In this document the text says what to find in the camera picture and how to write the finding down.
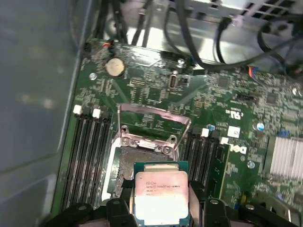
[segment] aluminum heatsink fins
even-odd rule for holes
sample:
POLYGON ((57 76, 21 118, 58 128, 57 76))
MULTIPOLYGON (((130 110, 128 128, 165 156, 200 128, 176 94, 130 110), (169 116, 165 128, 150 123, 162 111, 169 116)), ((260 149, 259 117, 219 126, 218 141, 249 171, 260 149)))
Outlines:
POLYGON ((271 137, 264 172, 278 178, 303 180, 303 139, 271 137))

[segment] green circuit board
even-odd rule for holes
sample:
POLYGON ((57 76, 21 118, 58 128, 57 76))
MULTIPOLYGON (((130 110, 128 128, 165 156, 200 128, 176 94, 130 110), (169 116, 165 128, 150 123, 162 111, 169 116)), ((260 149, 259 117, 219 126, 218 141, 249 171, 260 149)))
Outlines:
MULTIPOLYGON (((249 200, 256 191, 264 191, 303 210, 303 203, 293 202, 294 194, 303 192, 302 182, 283 179, 273 183, 263 174, 270 136, 276 136, 280 131, 286 131, 288 137, 303 135, 303 98, 285 77, 258 71, 258 79, 268 84, 261 86, 248 76, 246 67, 209 71, 198 69, 191 59, 174 53, 116 44, 113 55, 107 48, 101 48, 103 42, 91 40, 90 43, 93 55, 82 62, 73 105, 107 108, 111 115, 100 181, 104 179, 110 143, 118 132, 117 106, 121 103, 148 105, 190 118, 191 128, 214 126, 221 137, 228 138, 230 147, 240 148, 228 150, 223 180, 217 185, 218 197, 232 208, 241 200, 243 202, 243 197, 249 200), (112 58, 123 62, 123 66, 114 65, 115 69, 123 67, 119 76, 109 75, 108 70, 114 74, 116 71, 106 69, 112 58)), ((121 122, 132 133, 158 140, 170 135, 180 139, 184 131, 182 124, 154 115, 123 113, 121 122)), ((60 210, 76 127, 71 114, 53 215, 60 210)), ((181 154, 186 141, 184 138, 179 146, 181 154)))

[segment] cable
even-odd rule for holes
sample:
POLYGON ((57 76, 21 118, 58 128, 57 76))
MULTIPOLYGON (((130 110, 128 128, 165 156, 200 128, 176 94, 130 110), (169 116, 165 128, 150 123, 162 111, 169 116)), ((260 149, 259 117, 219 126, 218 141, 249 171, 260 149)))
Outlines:
POLYGON ((151 5, 149 7, 148 10, 148 17, 147 17, 147 21, 146 21, 146 25, 145 25, 145 31, 144 31, 144 35, 143 35, 143 41, 142 41, 142 47, 147 47, 147 43, 150 37, 150 32, 151 32, 151 26, 152 26, 152 17, 153 17, 153 5, 151 5))
POLYGON ((167 30, 167 25, 169 23, 169 14, 171 12, 171 8, 168 7, 167 10, 166 10, 166 13, 165 13, 165 18, 164 18, 164 27, 163 27, 163 32, 164 32, 164 36, 165 36, 165 39, 167 41, 167 43, 170 45, 170 47, 172 49, 174 49, 177 53, 181 54, 181 55, 188 55, 186 53, 184 53, 183 51, 181 51, 175 44, 174 42, 172 41, 172 39, 170 38, 169 36, 169 33, 168 33, 168 30, 167 30))
POLYGON ((282 67, 283 67, 283 73, 284 75, 288 76, 288 73, 287 73, 287 59, 291 53, 291 51, 293 50, 295 44, 292 44, 290 45, 288 51, 286 52, 286 55, 285 55, 285 61, 283 61, 283 64, 282 64, 282 67))
POLYGON ((190 35, 188 24, 187 24, 186 17, 185 17, 184 1, 175 0, 175 4, 176 4, 176 9, 177 9, 178 20, 179 20, 179 23, 181 26, 182 35, 186 42, 186 45, 187 45, 189 51, 191 52, 191 54, 193 55, 195 61, 202 68, 207 69, 207 70, 228 70, 228 69, 233 69, 233 68, 241 67, 244 65, 248 65, 248 64, 258 61, 262 58, 268 57, 268 56, 274 54, 276 52, 276 50, 283 48, 285 46, 291 45, 293 43, 296 43, 299 39, 302 38, 302 36, 299 36, 299 37, 295 37, 293 39, 287 40, 287 41, 281 43, 280 45, 276 46, 271 51, 265 52, 261 55, 257 55, 255 57, 245 60, 245 61, 237 62, 234 64, 222 64, 222 65, 207 64, 207 63, 202 62, 202 60, 200 59, 199 54, 197 53, 195 45, 193 43, 192 37, 190 35))
MULTIPOLYGON (((271 51, 271 48, 268 46, 268 44, 265 42, 264 38, 263 38, 263 32, 264 30, 269 27, 269 25, 273 22, 277 22, 277 21, 296 21, 301 19, 302 15, 287 15, 287 16, 282 16, 282 17, 277 17, 274 18, 270 21, 268 21, 266 24, 264 24, 260 30, 258 31, 258 35, 257 35, 257 41, 259 44, 259 47, 261 48, 261 50, 263 52, 268 52, 271 51)), ((284 59, 280 54, 278 54, 277 52, 273 53, 271 55, 271 57, 275 58, 282 66, 286 65, 286 58, 284 59)))
POLYGON ((104 29, 106 25, 107 15, 108 15, 108 0, 101 0, 96 29, 93 33, 93 37, 97 37, 99 39, 104 38, 104 29))
POLYGON ((116 35, 118 41, 127 44, 127 28, 120 7, 120 0, 111 0, 116 24, 116 35))
POLYGON ((285 88, 285 84, 282 85, 270 85, 270 84, 266 84, 261 80, 258 80, 258 78, 256 77, 256 73, 258 72, 258 68, 254 67, 254 66, 249 66, 249 77, 251 79, 253 79, 257 84, 263 86, 263 87, 270 87, 270 88, 285 88))
POLYGON ((219 62, 220 63, 226 63, 223 59, 223 56, 221 54, 221 47, 220 47, 220 40, 221 40, 221 36, 222 36, 222 33, 225 29, 227 29, 228 25, 232 22, 232 19, 229 18, 229 17, 224 17, 219 26, 218 26, 218 29, 217 29, 217 35, 216 35, 216 41, 214 42, 215 44, 215 47, 216 47, 216 52, 217 52, 217 56, 218 56, 218 59, 219 59, 219 62))
POLYGON ((147 0, 145 2, 145 4, 143 5, 143 7, 142 7, 142 10, 144 10, 144 12, 139 14, 139 19, 138 19, 138 23, 137 23, 137 30, 134 34, 134 37, 133 37, 133 40, 132 40, 132 45, 137 45, 137 43, 138 43, 138 40, 139 40, 140 34, 141 34, 143 26, 144 26, 144 22, 145 22, 145 11, 151 3, 152 3, 152 0, 147 0))
POLYGON ((84 56, 90 56, 90 53, 86 52, 84 50, 83 46, 81 46, 80 41, 77 38, 74 15, 75 15, 75 10, 76 10, 78 2, 79 2, 79 0, 72 0, 72 2, 71 2, 71 8, 70 8, 70 12, 69 12, 70 33, 71 33, 72 40, 73 40, 74 45, 76 46, 77 50, 80 51, 81 54, 83 54, 84 56))

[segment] metal grille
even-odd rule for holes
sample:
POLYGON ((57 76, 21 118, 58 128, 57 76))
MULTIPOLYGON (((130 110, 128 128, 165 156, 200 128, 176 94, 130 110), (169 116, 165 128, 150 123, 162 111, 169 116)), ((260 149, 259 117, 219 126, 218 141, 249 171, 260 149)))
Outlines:
POLYGON ((276 138, 270 174, 303 180, 303 141, 276 138))
POLYGON ((271 20, 275 17, 288 15, 294 4, 294 0, 268 0, 260 4, 249 2, 240 14, 242 16, 271 20))

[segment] motherboard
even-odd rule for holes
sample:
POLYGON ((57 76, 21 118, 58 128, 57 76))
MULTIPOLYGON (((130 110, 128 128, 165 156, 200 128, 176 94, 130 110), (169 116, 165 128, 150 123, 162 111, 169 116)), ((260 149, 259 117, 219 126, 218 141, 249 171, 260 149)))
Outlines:
POLYGON ((249 67, 204 70, 191 58, 127 44, 93 39, 90 48, 53 216, 77 202, 98 207, 119 196, 134 162, 167 160, 188 161, 189 180, 232 208, 258 200, 303 211, 303 97, 296 84, 254 69, 256 82, 249 67))

